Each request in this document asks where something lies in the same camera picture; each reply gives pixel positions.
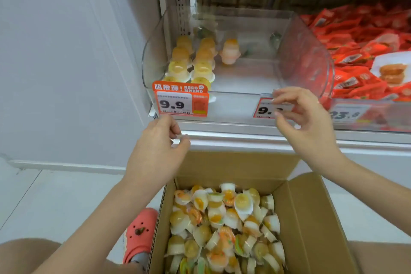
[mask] price tag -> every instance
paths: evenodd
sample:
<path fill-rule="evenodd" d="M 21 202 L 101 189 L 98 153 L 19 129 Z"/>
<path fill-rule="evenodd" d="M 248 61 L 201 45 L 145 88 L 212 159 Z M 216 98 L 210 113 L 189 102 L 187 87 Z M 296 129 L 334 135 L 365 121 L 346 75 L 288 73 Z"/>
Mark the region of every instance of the price tag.
<path fill-rule="evenodd" d="M 203 84 L 162 82 L 153 83 L 160 114 L 207 117 L 207 87 Z"/>
<path fill-rule="evenodd" d="M 272 98 L 260 98 L 257 109 L 254 112 L 254 118 L 272 118 L 275 119 L 274 112 L 277 111 L 291 111 L 293 104 L 272 104 Z"/>
<path fill-rule="evenodd" d="M 370 104 L 336 104 L 330 111 L 335 124 L 354 124 L 371 108 Z"/>

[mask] sock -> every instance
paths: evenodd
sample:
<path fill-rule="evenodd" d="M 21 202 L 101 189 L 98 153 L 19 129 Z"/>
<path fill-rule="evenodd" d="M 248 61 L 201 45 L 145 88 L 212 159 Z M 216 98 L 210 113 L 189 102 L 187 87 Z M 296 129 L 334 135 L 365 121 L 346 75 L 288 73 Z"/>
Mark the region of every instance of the sock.
<path fill-rule="evenodd" d="M 143 270 L 146 271 L 147 266 L 148 266 L 148 257 L 149 256 L 150 256 L 150 254 L 148 254 L 147 252 L 138 253 L 134 257 L 131 258 L 131 262 L 140 263 L 141 266 L 143 267 Z"/>

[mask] white tile floor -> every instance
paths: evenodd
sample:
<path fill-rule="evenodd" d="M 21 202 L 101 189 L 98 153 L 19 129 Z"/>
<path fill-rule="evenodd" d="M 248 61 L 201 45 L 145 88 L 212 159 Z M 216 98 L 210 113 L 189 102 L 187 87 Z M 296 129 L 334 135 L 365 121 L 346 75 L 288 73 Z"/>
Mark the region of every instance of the white tile floor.
<path fill-rule="evenodd" d="M 18 170 L 0 158 L 0 244 L 22 237 L 63 242 L 91 214 L 120 175 Z M 162 191 L 148 207 L 159 209 Z M 348 194 L 332 193 L 348 240 L 411 243 L 411 237 Z M 109 259 L 121 263 L 122 239 Z"/>

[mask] pile of red packages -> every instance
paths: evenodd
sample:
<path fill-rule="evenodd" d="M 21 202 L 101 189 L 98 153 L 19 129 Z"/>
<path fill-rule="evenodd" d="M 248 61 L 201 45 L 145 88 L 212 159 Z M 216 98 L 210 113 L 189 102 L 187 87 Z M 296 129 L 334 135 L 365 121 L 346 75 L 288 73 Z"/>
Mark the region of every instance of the pile of red packages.
<path fill-rule="evenodd" d="M 411 9 L 346 5 L 301 19 L 334 60 L 333 98 L 411 101 L 411 82 L 392 85 L 370 72 L 376 56 L 411 51 Z"/>

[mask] baseboard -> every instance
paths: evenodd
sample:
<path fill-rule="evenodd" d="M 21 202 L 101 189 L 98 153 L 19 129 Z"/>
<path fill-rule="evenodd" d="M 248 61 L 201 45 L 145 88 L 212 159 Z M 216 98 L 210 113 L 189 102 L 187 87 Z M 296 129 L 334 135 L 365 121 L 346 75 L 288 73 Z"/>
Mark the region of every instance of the baseboard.
<path fill-rule="evenodd" d="M 37 161 L 20 161 L 7 160 L 15 168 L 25 169 L 42 169 L 54 171 L 73 171 L 83 173 L 105 173 L 105 174 L 124 174 L 125 167 L 112 167 L 104 165 L 87 165 L 87 164 L 69 164 L 63 162 L 37 162 Z"/>

